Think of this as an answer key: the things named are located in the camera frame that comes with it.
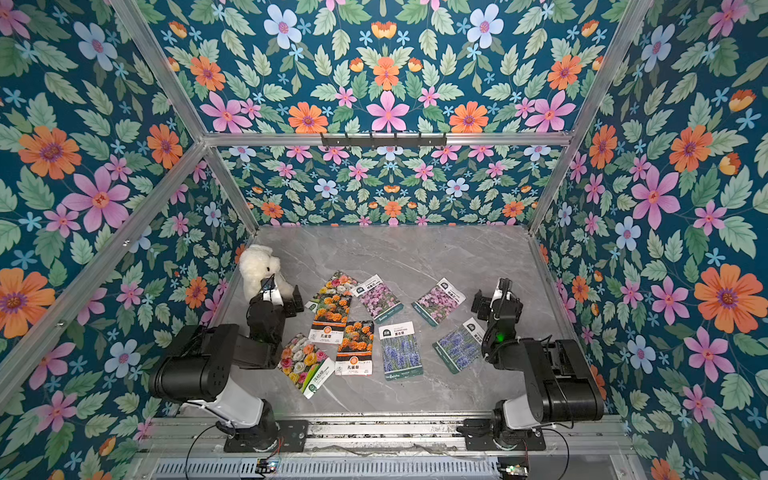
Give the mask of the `lavender seed packet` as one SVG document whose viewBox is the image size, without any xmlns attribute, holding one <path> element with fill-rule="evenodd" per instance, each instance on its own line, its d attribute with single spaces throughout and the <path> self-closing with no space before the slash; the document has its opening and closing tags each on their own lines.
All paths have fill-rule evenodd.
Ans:
<svg viewBox="0 0 768 480">
<path fill-rule="evenodd" d="M 379 339 L 386 380 L 410 378 L 424 373 L 412 322 L 382 325 L 379 330 Z"/>
<path fill-rule="evenodd" d="M 485 329 L 475 318 L 470 318 L 434 342 L 432 347 L 448 370 L 458 374 L 482 356 L 484 336 Z"/>
</svg>

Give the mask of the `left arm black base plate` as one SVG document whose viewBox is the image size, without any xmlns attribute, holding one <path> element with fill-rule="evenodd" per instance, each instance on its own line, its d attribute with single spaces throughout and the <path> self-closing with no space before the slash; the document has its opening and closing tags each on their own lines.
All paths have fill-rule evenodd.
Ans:
<svg viewBox="0 0 768 480">
<path fill-rule="evenodd" d="M 225 441 L 225 453 L 296 453 L 303 452 L 308 438 L 309 422 L 306 420 L 263 419 L 251 428 L 235 429 Z"/>
</svg>

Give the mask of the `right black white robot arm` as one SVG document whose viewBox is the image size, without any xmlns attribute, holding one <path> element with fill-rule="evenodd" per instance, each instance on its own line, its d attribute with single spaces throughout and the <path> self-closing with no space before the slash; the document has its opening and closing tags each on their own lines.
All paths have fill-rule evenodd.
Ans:
<svg viewBox="0 0 768 480">
<path fill-rule="evenodd" d="M 485 434 L 502 449 L 516 447 L 546 426 L 574 428 L 599 421 L 605 405 L 577 341 L 535 339 L 517 335 L 523 303 L 499 287 L 493 295 L 478 291 L 471 311 L 487 323 L 481 357 L 501 371 L 523 375 L 524 392 L 499 401 Z"/>
</svg>

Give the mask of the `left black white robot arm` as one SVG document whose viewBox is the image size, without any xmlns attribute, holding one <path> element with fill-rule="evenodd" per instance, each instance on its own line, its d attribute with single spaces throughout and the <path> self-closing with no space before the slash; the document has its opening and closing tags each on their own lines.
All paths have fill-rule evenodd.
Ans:
<svg viewBox="0 0 768 480">
<path fill-rule="evenodd" d="M 230 446 L 272 449 L 279 429 L 271 405 L 237 384 L 231 370 L 273 370 L 280 364 L 286 320 L 302 312 L 304 304 L 298 288 L 288 299 L 278 294 L 261 289 L 251 298 L 248 335 L 232 323 L 182 328 L 150 376 L 150 394 L 214 415 L 215 427 L 229 437 Z"/>
</svg>

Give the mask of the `pink flowers seed packet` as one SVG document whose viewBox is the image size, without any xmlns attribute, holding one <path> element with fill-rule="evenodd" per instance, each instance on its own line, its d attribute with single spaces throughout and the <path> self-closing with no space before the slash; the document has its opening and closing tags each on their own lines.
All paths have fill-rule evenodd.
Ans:
<svg viewBox="0 0 768 480">
<path fill-rule="evenodd" d="M 438 327 L 466 300 L 466 296 L 446 278 L 412 303 L 413 309 L 429 325 Z"/>
<path fill-rule="evenodd" d="M 352 294 L 362 302 L 377 324 L 383 323 L 403 309 L 402 302 L 379 275 L 356 285 Z"/>
</svg>

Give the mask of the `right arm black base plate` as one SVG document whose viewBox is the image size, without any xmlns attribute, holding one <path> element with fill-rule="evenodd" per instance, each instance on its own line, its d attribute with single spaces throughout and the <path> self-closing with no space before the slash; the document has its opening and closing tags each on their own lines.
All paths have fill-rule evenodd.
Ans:
<svg viewBox="0 0 768 480">
<path fill-rule="evenodd" d="M 540 430 L 510 430 L 491 419 L 465 419 L 456 428 L 468 451 L 539 452 L 546 449 Z"/>
</svg>

